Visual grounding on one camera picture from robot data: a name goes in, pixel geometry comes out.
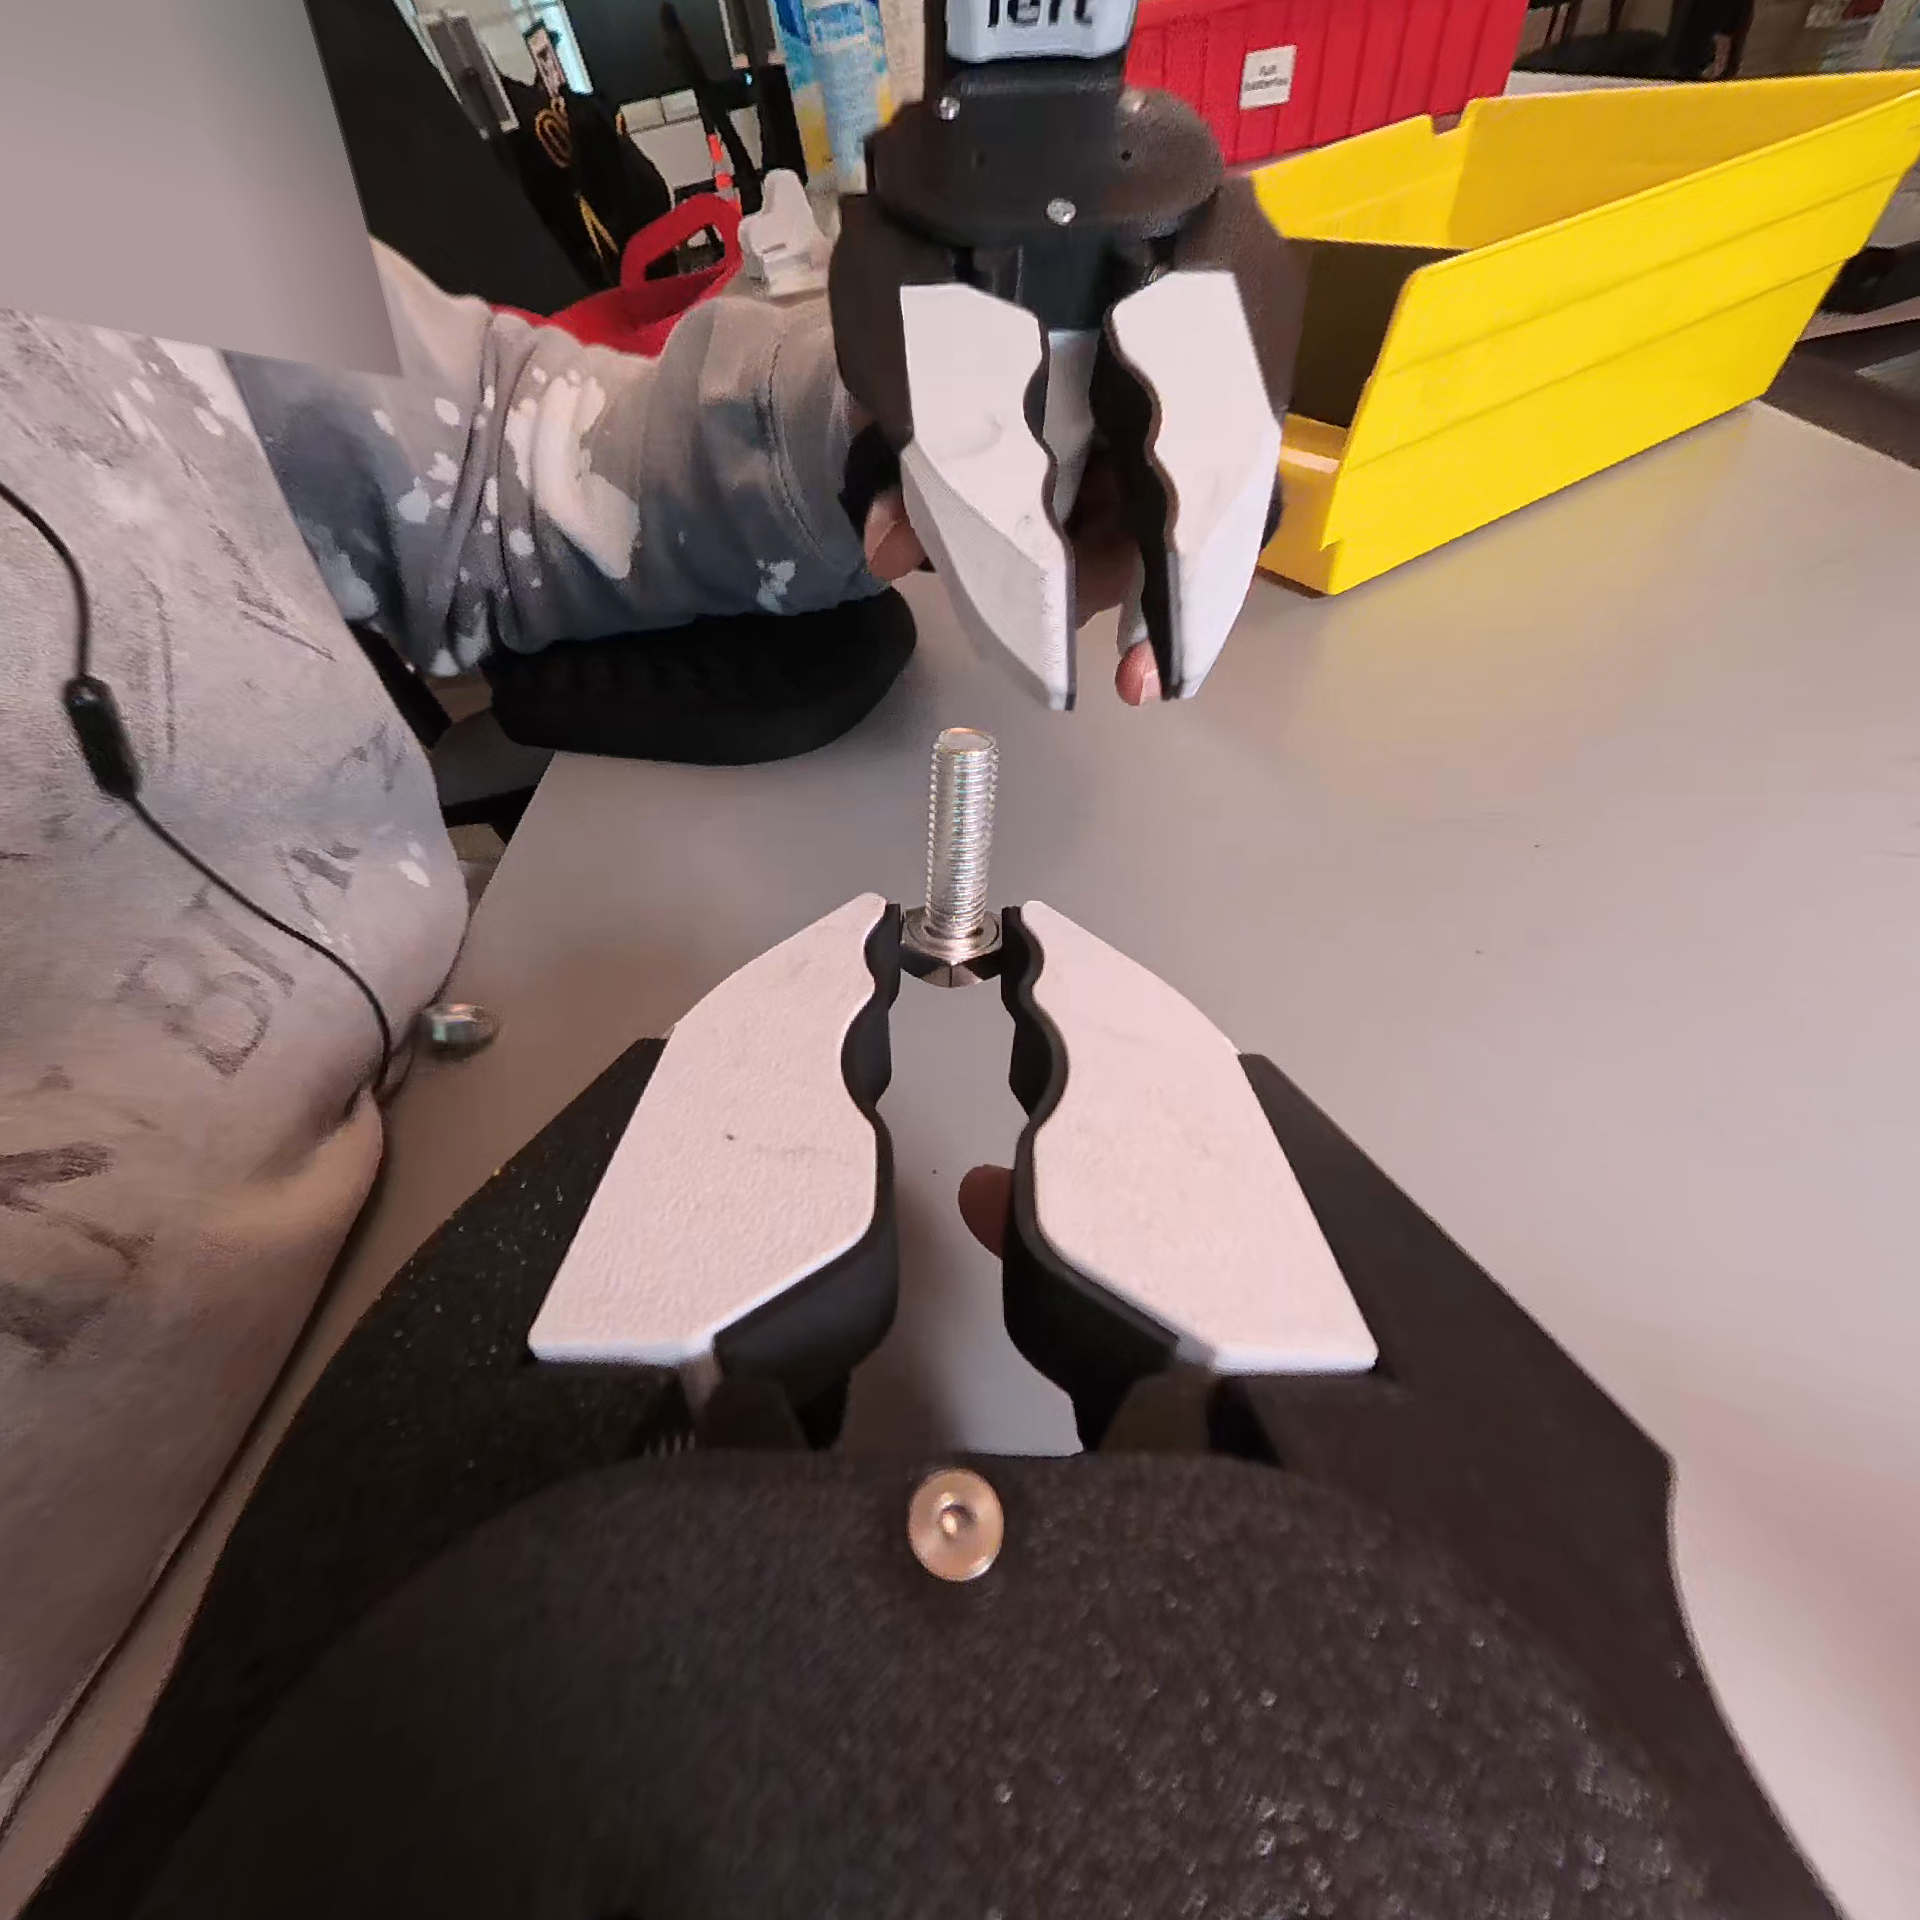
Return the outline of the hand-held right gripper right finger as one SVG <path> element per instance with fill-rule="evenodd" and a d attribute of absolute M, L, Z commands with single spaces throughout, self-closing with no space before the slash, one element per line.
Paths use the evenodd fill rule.
<path fill-rule="evenodd" d="M 1051 1379 L 1368 1373 L 1375 1336 L 1235 1045 L 1039 900 L 1002 946 L 1019 1349 Z"/>

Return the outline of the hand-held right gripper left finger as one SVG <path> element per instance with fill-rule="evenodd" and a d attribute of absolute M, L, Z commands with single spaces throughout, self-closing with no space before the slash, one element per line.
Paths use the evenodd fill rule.
<path fill-rule="evenodd" d="M 857 895 L 724 978 L 662 1045 L 531 1322 L 545 1362 L 724 1369 L 724 1335 L 877 1222 L 874 1093 L 848 1041 L 888 924 Z"/>

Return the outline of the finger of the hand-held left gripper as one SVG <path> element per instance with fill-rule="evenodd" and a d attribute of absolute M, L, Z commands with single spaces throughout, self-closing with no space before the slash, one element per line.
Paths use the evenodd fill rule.
<path fill-rule="evenodd" d="M 1140 551 L 1131 616 L 1162 696 L 1182 702 L 1233 633 L 1280 481 L 1283 428 L 1232 271 L 1168 271 L 1110 310 L 1099 430 Z"/>
<path fill-rule="evenodd" d="M 1046 338 L 1027 308 L 963 286 L 905 286 L 908 519 L 971 642 L 1046 707 L 1075 702 L 1074 563 L 1054 458 L 1028 419 Z"/>

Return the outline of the silver hex bolt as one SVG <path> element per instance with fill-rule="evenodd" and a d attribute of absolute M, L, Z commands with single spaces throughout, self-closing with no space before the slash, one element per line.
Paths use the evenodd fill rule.
<path fill-rule="evenodd" d="M 997 747 L 993 733 L 947 729 L 931 752 L 926 900 L 905 908 L 899 967 L 962 989 L 1001 968 L 1002 928 L 989 905 Z"/>

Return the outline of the person's left forearm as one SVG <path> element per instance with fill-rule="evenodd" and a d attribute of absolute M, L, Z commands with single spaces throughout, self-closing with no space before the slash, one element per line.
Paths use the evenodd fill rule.
<path fill-rule="evenodd" d="M 720 296 L 656 357 L 434 286 L 374 244 L 397 375 L 229 353 L 340 615 L 434 676 L 501 652 L 877 597 L 822 303 Z"/>

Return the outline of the blue white wipes canister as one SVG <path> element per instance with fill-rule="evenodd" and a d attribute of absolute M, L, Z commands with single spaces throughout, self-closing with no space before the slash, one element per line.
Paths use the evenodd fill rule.
<path fill-rule="evenodd" d="M 866 146 L 892 113 L 878 2 L 773 2 L 779 59 L 812 182 L 869 190 Z"/>

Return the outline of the white charging dock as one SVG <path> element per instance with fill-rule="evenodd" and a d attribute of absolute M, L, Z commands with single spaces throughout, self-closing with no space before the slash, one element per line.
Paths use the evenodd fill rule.
<path fill-rule="evenodd" d="M 804 180 L 773 169 L 760 180 L 760 208 L 739 224 L 743 279 L 763 300 L 827 292 L 830 235 L 818 229 Z"/>

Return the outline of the red plastic bin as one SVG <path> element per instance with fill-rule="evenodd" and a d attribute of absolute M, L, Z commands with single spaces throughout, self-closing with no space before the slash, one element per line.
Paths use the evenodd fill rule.
<path fill-rule="evenodd" d="M 1197 108 L 1232 165 L 1409 116 L 1456 116 L 1508 82 L 1527 2 L 1140 2 L 1124 78 Z"/>

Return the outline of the yellow plastic bin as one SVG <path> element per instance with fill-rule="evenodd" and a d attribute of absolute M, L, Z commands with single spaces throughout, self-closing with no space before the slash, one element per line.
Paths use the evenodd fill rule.
<path fill-rule="evenodd" d="M 1912 69 L 1474 100 L 1273 160 L 1318 270 L 1263 571 L 1344 594 L 1760 400 L 1914 165 Z"/>

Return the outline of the black jacket yellow print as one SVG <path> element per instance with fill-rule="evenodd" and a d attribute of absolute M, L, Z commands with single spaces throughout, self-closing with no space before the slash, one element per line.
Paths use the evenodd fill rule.
<path fill-rule="evenodd" d="M 509 152 L 541 224 L 590 292 L 619 286 L 627 244 L 667 218 L 674 194 L 601 95 L 502 81 L 516 108 Z"/>

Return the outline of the person's grey printed sweatshirt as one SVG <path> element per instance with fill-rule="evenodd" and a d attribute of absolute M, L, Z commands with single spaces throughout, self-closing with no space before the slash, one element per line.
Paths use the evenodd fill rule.
<path fill-rule="evenodd" d="M 450 971 L 466 889 L 434 778 L 263 430 L 300 366 L 5 310 L 2 472 L 77 563 L 141 797 L 62 691 L 73 575 L 5 501 L 5 1808 L 198 1524 L 380 1159 L 380 1028 Z"/>

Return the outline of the large black panel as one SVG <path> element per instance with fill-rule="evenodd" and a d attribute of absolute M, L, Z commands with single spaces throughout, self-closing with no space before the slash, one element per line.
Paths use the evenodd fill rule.
<path fill-rule="evenodd" d="M 393 2 L 309 2 L 369 230 L 454 296 L 551 316 L 589 296 Z"/>

